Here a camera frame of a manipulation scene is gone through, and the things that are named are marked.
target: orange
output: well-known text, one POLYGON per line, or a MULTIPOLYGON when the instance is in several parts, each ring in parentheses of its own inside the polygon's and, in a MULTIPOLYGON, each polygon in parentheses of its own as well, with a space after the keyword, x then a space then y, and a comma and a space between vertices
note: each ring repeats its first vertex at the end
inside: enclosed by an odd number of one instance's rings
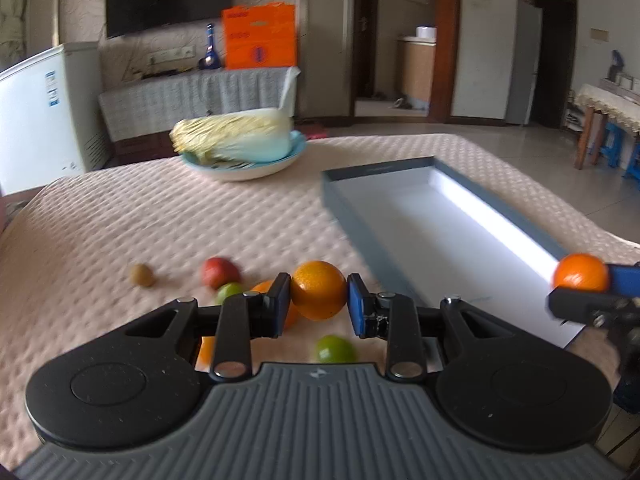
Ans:
POLYGON ((606 292, 609 289, 609 267, 591 254, 569 254, 558 263, 553 286, 606 292))
MULTIPOLYGON (((267 280, 266 282, 258 283, 254 288, 255 292, 267 292, 271 288, 273 280, 267 280)), ((289 303, 289 311, 287 312, 287 319, 284 320, 285 330, 293 325, 298 320, 298 311, 293 303, 289 303)))
POLYGON ((207 370, 211 366, 211 360, 213 359, 213 347, 215 345, 216 338, 213 336, 207 336, 202 338, 202 345, 200 346, 200 352, 196 361, 196 368, 198 370, 207 370))
POLYGON ((329 319, 338 314, 347 301, 347 282, 332 264, 307 262, 291 277, 291 301, 308 319, 329 319))

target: freezer vent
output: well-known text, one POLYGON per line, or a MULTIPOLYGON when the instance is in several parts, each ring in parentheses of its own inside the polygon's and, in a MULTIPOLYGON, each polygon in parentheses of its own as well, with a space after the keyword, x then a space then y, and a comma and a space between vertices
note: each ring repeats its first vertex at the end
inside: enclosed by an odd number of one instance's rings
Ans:
POLYGON ((107 141, 104 135, 94 135, 84 144, 86 158, 89 161, 90 170, 99 170, 105 165, 109 158, 109 150, 107 149, 107 141))

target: wall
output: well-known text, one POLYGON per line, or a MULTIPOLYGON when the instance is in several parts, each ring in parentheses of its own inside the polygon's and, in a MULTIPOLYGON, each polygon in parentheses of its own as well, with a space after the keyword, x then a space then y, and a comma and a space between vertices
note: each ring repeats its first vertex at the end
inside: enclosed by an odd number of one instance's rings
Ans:
POLYGON ((27 0, 25 43, 27 56, 52 47, 53 0, 27 0))
POLYGON ((625 59, 625 71, 640 77, 640 0, 578 0, 572 88, 606 77, 613 49, 625 59), (608 30, 609 41, 592 40, 592 28, 608 30))
POLYGON ((398 36, 415 36, 418 25, 432 25, 435 1, 421 5, 408 0, 378 0, 376 40, 376 91, 396 95, 396 51, 398 36))
POLYGON ((301 0, 300 7, 306 9, 300 31, 300 115, 348 116, 353 0, 301 0))
MULTIPOLYGON (((234 0, 236 4, 257 5, 273 0, 234 0)), ((295 3, 296 0, 283 0, 295 3)), ((156 50, 194 45, 196 58, 164 63, 159 70, 194 66, 206 50, 206 23, 186 23, 106 40, 104 0, 61 0, 61 41, 100 41, 100 60, 105 88, 132 79, 134 71, 148 68, 148 54, 156 50)), ((216 27, 216 46, 224 54, 221 27, 216 27)))
POLYGON ((451 114, 503 119, 509 97, 517 0, 462 0, 451 114))

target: blue plastic stool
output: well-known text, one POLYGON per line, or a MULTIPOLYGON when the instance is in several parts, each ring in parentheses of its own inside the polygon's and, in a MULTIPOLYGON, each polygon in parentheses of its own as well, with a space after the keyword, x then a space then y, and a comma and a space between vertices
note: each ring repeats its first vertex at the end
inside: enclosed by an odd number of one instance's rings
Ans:
POLYGON ((631 153, 631 159, 629 160, 629 165, 626 167, 625 174, 623 177, 632 176, 636 180, 640 180, 640 142, 636 139, 636 145, 634 146, 634 150, 631 153))
POLYGON ((610 168, 617 168, 620 165, 620 154, 622 153, 622 141, 625 138, 625 131, 614 123, 607 123, 600 154, 607 157, 610 168), (613 141, 607 146, 609 134, 613 134, 613 141))

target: green lime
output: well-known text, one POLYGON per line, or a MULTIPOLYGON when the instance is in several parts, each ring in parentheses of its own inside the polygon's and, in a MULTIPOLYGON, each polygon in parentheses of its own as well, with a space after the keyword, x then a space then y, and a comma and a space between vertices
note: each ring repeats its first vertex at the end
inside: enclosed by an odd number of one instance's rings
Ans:
POLYGON ((221 286, 218 289, 218 295, 216 296, 216 303, 218 305, 222 305, 222 303, 229 296, 234 296, 235 294, 242 294, 244 292, 244 286, 241 283, 231 282, 226 285, 221 286))
POLYGON ((356 349, 344 338, 326 335, 316 343, 316 358, 320 363, 354 363, 358 360, 356 349))

